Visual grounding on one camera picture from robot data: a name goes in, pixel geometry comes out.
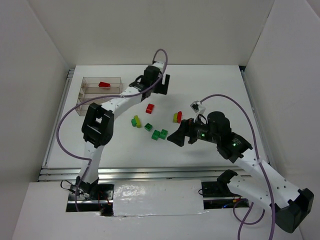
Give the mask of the red rounded lego brick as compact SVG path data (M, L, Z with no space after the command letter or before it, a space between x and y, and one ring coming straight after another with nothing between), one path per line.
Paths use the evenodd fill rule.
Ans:
M155 107L154 104L149 103L149 104L147 105L147 107L146 107L145 112L146 112L147 114L152 114L152 112L153 112L153 110L154 110L154 107Z

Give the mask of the dark green small lego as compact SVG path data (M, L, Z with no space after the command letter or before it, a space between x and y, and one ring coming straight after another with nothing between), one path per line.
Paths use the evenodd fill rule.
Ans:
M152 130L153 126L152 126L150 123L147 123L147 124L144 126L144 128L145 128L148 132L150 132L150 131Z

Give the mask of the lime rounded lego brick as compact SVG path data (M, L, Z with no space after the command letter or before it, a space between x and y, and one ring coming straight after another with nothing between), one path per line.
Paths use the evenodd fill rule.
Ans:
M177 122L178 122L178 114L177 114L177 113L175 113L175 114L173 115L173 122L174 122L174 123L177 123Z

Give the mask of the lime long lego brick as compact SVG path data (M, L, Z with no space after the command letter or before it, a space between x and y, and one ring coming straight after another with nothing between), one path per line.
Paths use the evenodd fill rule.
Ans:
M138 115L135 115L133 119L135 121L135 126L137 128L141 128L142 124L141 124L141 121L140 121L140 118L138 117Z

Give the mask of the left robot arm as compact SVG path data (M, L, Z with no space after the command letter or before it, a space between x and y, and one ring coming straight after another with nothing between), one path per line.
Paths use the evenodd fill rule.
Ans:
M118 97L114 97L102 104L91 103L86 112L81 132L84 139L84 161L81 170L76 177L74 194L77 197L80 191L94 196L99 181L99 165L105 145L114 134L115 120L131 107L140 104L151 94L166 95L169 87L170 76L163 75L167 64L161 61L153 61L147 66L143 74Z

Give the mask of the red long lego brick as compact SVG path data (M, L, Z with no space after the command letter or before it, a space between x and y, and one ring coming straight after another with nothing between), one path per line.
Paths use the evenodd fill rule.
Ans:
M178 113L177 113L177 123L181 123L181 121L182 121L182 112L181 111L179 111Z

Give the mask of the white foil cover plate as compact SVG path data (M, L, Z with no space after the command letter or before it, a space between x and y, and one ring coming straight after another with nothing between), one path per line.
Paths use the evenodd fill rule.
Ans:
M205 212L198 193L201 181L122 181L114 184L113 215L117 217L187 216Z

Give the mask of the red sloped lego brick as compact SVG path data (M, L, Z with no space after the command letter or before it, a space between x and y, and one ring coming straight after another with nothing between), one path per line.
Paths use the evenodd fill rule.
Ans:
M98 84L98 87L99 88L110 88L111 84L108 83L108 82L100 81L99 84Z

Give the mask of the clear three-compartment plastic container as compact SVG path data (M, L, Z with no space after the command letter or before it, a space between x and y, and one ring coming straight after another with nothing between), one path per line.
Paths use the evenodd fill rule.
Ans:
M100 82L110 83L111 87L99 87ZM76 104L78 105L89 99L90 101L78 106L76 112L79 116L85 116L91 103L100 105L109 100L107 97L92 100L93 98L119 95L122 91L123 83L120 77L83 77Z

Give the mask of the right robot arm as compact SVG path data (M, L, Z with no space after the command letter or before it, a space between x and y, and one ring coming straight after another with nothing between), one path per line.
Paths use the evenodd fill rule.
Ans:
M232 131L229 119L222 112L211 112L206 122L190 118L181 124L189 144L198 140L213 143L224 159L255 180L263 181L266 189L247 183L232 170L225 171L219 179L223 190L244 196L265 211L270 211L275 225L283 231L293 233L311 212L314 193L289 182L266 161L259 159L252 145Z

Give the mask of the green square lego brick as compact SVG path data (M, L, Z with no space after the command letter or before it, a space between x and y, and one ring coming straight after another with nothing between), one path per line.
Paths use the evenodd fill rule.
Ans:
M154 132L152 133L151 138L152 138L153 140L157 141L157 140L159 139L160 133L161 133L160 131L154 130Z

